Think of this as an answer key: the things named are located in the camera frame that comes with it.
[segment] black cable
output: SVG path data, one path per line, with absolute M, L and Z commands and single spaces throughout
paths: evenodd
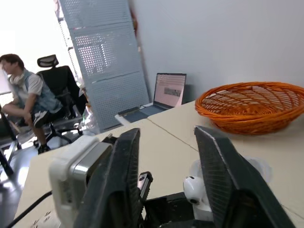
M 22 212 L 17 218 L 15 218 L 6 228 L 12 228 L 14 225 L 16 225 L 17 222 L 23 219 L 27 214 L 30 213 L 31 210 L 33 210 L 39 203 L 41 203 L 45 198 L 49 197 L 50 195 L 52 195 L 52 191 L 49 191 L 43 196 L 41 196 L 32 205 L 30 205 L 24 212 Z

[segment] black mesh chair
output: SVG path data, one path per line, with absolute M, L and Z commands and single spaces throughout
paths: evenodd
M 71 81 L 71 70 L 68 66 L 56 67 L 59 62 L 56 55 L 42 57 L 37 60 L 37 64 L 40 67 L 50 68 L 48 70 L 39 71 L 37 75 L 41 76 L 50 90 L 53 92 L 55 97 L 62 103 L 63 110 L 62 114 L 58 119 L 51 120 L 49 123 L 50 133 L 47 135 L 47 142 L 53 137 L 60 137 L 61 139 L 72 143 L 79 138 L 83 133 L 78 128 L 62 128 L 62 126 L 71 126 L 76 123 L 80 123 L 82 120 L 81 114 L 75 112 L 73 106 L 75 105 L 69 91 L 68 83 Z M 78 136 L 73 140 L 65 137 L 62 133 L 77 130 Z M 34 141 L 34 145 L 38 147 L 38 141 Z

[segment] computer monitor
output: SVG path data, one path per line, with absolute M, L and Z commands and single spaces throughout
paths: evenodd
M 157 73 L 153 104 L 165 108 L 182 105 L 186 74 Z

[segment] wicker basket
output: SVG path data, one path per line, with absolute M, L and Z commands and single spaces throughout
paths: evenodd
M 195 109 L 225 132 L 266 134 L 303 113 L 304 88 L 278 82 L 224 85 L 205 92 Z

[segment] white table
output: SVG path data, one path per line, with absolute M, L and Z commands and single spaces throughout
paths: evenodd
M 189 168 L 193 161 L 199 159 L 197 151 L 184 144 L 174 136 L 155 126 L 148 120 L 135 122 L 98 135 L 104 139 L 109 133 L 119 136 L 121 133 L 135 127 L 140 127 L 140 156 L 139 172 L 150 171 L 153 175 L 153 183 L 149 198 L 165 196 L 183 191 L 182 183 L 189 174 Z M 17 215 L 23 212 L 29 205 L 44 193 L 51 190 L 48 180 L 48 167 L 52 156 L 60 153 L 62 148 L 34 157 L 31 160 L 28 177 L 20 199 Z M 47 211 L 54 208 L 52 197 L 44 200 L 16 227 L 26 228 L 36 219 L 42 217 Z
M 195 150 L 198 146 L 193 135 L 194 126 L 214 128 L 208 118 L 195 111 L 194 102 L 150 116 L 148 120 Z M 277 133 L 261 136 L 224 134 L 240 154 L 268 162 L 273 168 L 270 187 L 275 196 L 304 221 L 304 116 Z
M 304 228 L 301 194 L 304 190 L 301 182 L 304 171 L 301 166 L 304 161 L 304 137 L 303 142 L 300 140 L 300 136 L 304 136 L 302 123 L 300 119 L 286 131 L 276 134 L 257 137 L 230 135 L 234 146 L 242 155 L 261 157 L 273 167 L 274 178 L 270 187 L 298 228 Z M 182 191 L 182 181 L 189 174 L 190 165 L 199 158 L 193 134 L 195 125 L 212 126 L 208 119 L 194 111 L 194 104 L 189 103 L 100 134 L 98 138 L 103 139 L 109 133 L 119 136 L 134 127 L 141 128 L 139 172 L 152 173 L 154 181 L 149 198 L 154 198 Z M 52 155 L 61 151 L 62 148 L 59 148 L 31 161 L 16 216 L 50 190 L 48 166 Z M 52 197 L 49 197 L 16 227 L 26 228 L 53 207 Z

